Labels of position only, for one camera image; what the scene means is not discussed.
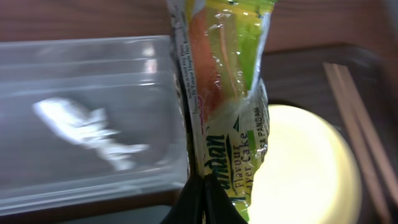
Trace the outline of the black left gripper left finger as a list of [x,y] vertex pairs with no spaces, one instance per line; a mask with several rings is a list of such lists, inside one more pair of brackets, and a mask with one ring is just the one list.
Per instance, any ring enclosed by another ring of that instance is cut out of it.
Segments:
[[195,174],[187,180],[180,196],[160,224],[202,224],[205,183]]

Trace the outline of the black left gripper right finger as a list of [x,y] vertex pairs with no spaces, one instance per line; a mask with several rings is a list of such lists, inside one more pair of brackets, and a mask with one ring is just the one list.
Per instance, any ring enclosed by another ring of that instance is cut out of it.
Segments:
[[212,174],[204,177],[206,224],[248,224]]

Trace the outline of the green pandan cake wrapper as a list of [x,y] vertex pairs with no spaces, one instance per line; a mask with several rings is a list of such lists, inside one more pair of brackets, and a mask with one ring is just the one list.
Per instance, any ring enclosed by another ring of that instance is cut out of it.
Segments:
[[244,220],[249,220],[254,174],[268,150],[268,98],[260,69],[274,4],[168,3],[196,173],[215,176]]

